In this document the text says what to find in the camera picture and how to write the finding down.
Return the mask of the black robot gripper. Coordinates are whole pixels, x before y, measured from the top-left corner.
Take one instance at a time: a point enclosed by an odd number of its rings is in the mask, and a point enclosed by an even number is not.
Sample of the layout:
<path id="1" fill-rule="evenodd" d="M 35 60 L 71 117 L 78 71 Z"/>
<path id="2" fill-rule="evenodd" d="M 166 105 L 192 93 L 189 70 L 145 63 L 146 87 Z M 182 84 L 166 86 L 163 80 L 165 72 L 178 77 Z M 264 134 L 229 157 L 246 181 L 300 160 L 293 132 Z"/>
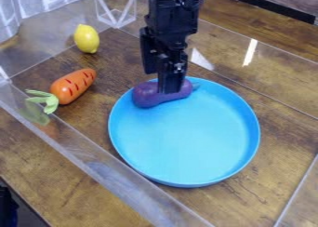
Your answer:
<path id="1" fill-rule="evenodd" d="M 158 91 L 178 93 L 186 78 L 186 38 L 198 32 L 201 0 L 149 0 L 147 26 L 139 30 L 145 73 L 158 70 Z M 158 50 L 170 49 L 158 55 Z"/>

